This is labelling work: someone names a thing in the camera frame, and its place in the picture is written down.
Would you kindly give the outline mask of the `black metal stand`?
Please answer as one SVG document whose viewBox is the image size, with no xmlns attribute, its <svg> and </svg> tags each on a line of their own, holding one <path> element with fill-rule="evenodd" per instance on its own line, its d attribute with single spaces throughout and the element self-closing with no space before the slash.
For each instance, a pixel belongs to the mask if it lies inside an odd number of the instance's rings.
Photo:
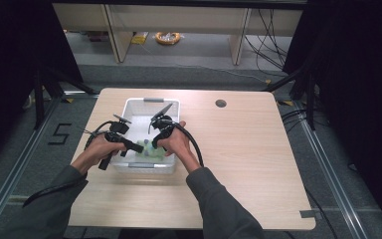
<svg viewBox="0 0 382 239">
<path fill-rule="evenodd" d="M 43 89 L 49 93 L 51 99 L 59 99 L 65 94 L 60 82 L 68 83 L 88 95 L 97 95 L 97 91 L 85 85 L 81 80 L 71 78 L 63 72 L 49 67 L 38 68 L 36 74 L 34 75 L 36 109 L 35 129 L 38 129 L 39 126 L 45 121 L 45 100 Z"/>
<path fill-rule="evenodd" d="M 306 96 L 305 113 L 307 116 L 307 123 L 311 130 L 315 130 L 313 119 L 315 80 L 306 67 L 300 67 L 278 82 L 268 85 L 265 88 L 265 92 L 272 93 L 273 91 L 290 82 L 294 82 L 293 87 L 289 93 L 292 100 L 300 100 L 303 96 Z"/>
</svg>

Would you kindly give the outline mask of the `black curtain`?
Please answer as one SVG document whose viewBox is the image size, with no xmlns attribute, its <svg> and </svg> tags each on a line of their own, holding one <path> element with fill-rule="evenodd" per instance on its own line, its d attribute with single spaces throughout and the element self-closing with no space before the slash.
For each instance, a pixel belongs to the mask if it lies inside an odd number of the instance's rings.
<svg viewBox="0 0 382 239">
<path fill-rule="evenodd" d="M 52 0 L 0 0 L 0 147 L 38 73 L 83 80 Z"/>
<path fill-rule="evenodd" d="M 382 0 L 306 0 L 286 72 L 310 51 L 328 118 L 382 210 Z"/>
</svg>

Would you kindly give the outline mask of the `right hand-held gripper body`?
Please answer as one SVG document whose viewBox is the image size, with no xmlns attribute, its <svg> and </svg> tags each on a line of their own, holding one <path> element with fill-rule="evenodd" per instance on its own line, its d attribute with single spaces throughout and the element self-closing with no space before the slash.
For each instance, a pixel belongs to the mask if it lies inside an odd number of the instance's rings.
<svg viewBox="0 0 382 239">
<path fill-rule="evenodd" d="M 155 114 L 150 120 L 150 125 L 154 129 L 158 129 L 159 134 L 162 137 L 168 137 L 171 131 L 173 120 L 172 120 L 172 117 L 167 115 L 167 112 L 170 110 L 172 106 L 173 104 L 167 105 L 157 114 Z"/>
</svg>

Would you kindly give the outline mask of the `aluminium floor rail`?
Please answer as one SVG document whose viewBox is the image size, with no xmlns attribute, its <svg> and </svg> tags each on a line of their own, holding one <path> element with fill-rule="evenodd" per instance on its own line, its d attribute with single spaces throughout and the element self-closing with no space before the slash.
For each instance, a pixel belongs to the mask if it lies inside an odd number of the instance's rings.
<svg viewBox="0 0 382 239">
<path fill-rule="evenodd" d="M 60 98 L 51 99 L 48 108 L 45 110 L 45 116 L 43 121 L 37 126 L 36 129 L 31 133 L 26 145 L 24 146 L 21 154 L 17 157 L 13 167 L 9 171 L 9 174 L 4 180 L 3 185 L 0 188 L 0 215 L 11 195 L 15 186 L 21 178 L 22 173 L 27 167 L 33 152 L 39 144 L 39 140 L 42 134 L 46 130 L 49 120 L 52 117 L 53 112 L 58 107 L 60 103 Z"/>
<path fill-rule="evenodd" d="M 325 180 L 333 194 L 334 200 L 342 213 L 343 219 L 352 235 L 353 239 L 368 239 L 367 232 L 362 225 L 360 217 L 356 212 L 353 203 L 349 199 L 346 191 L 341 184 L 331 162 L 316 134 L 316 132 L 309 126 L 304 115 L 302 107 L 296 105 L 295 108 L 299 110 L 299 118 L 301 119 L 301 126 L 307 137 L 307 140 L 316 156 L 321 171 L 324 174 Z"/>
</svg>

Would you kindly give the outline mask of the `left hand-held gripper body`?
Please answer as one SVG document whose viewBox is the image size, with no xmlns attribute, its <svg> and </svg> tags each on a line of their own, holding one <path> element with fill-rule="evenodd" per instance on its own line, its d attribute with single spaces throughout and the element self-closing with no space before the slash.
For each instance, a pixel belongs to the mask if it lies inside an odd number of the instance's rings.
<svg viewBox="0 0 382 239">
<path fill-rule="evenodd" d="M 129 130 L 128 123 L 131 123 L 128 119 L 124 119 L 116 114 L 113 116 L 117 120 L 108 120 L 102 123 L 97 129 L 98 131 L 109 124 L 108 130 L 104 133 L 104 137 L 106 140 L 110 142 L 122 142 L 125 144 L 125 140 L 123 139 L 123 135 L 127 133 Z M 98 166 L 101 170 L 106 170 L 111 160 L 111 153 L 107 155 L 107 157 L 102 160 Z"/>
</svg>

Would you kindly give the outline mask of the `white perforated plastic basket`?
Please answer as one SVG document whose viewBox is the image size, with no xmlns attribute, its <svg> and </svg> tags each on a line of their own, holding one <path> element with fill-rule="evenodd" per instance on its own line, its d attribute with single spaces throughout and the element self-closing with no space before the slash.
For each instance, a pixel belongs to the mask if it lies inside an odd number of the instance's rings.
<svg viewBox="0 0 382 239">
<path fill-rule="evenodd" d="M 122 117 L 131 121 L 129 130 L 124 135 L 126 139 L 153 140 L 159 130 L 150 125 L 151 118 L 169 104 L 173 104 L 167 115 L 173 121 L 179 122 L 180 102 L 175 99 L 130 98 L 126 101 Z M 176 158 L 174 155 L 166 156 L 161 161 L 148 160 L 138 152 L 129 150 L 126 157 L 114 156 L 110 165 L 120 173 L 146 173 L 146 174 L 171 174 L 175 170 Z"/>
</svg>

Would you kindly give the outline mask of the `beige wooden shelf unit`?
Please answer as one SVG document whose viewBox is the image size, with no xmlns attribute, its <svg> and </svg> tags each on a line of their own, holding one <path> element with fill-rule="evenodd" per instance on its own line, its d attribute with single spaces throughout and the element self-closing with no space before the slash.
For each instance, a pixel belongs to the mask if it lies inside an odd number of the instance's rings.
<svg viewBox="0 0 382 239">
<path fill-rule="evenodd" d="M 268 33 L 291 37 L 300 10 L 55 3 L 65 30 L 108 32 L 114 60 L 124 61 L 134 32 L 224 34 L 232 63 L 241 60 L 244 37 Z"/>
</svg>

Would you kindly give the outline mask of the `yellow packet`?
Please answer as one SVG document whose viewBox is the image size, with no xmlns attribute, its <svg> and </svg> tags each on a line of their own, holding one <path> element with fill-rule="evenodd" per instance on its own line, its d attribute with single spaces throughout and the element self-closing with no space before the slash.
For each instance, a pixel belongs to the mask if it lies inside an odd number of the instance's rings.
<svg viewBox="0 0 382 239">
<path fill-rule="evenodd" d="M 147 39 L 147 32 L 136 32 L 133 34 L 131 38 L 132 44 L 143 45 Z"/>
</svg>

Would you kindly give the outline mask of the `person's right hand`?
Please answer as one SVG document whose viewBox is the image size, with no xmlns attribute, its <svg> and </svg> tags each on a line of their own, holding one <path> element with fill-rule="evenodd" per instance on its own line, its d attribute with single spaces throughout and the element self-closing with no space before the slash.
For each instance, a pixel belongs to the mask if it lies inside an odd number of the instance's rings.
<svg viewBox="0 0 382 239">
<path fill-rule="evenodd" d="M 175 154 L 183 163 L 197 162 L 190 149 L 188 137 L 177 127 L 174 128 L 169 137 L 160 139 L 157 145 L 166 148 L 169 153 Z"/>
</svg>

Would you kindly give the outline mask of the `person's left hand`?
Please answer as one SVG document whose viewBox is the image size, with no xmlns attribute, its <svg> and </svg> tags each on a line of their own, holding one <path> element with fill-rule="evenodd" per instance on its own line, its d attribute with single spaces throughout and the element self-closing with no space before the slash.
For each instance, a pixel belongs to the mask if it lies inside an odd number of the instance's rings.
<svg viewBox="0 0 382 239">
<path fill-rule="evenodd" d="M 83 165 L 94 166 L 109 156 L 125 150 L 126 147 L 122 142 L 109 142 L 103 135 L 99 135 L 80 154 L 79 161 Z"/>
</svg>

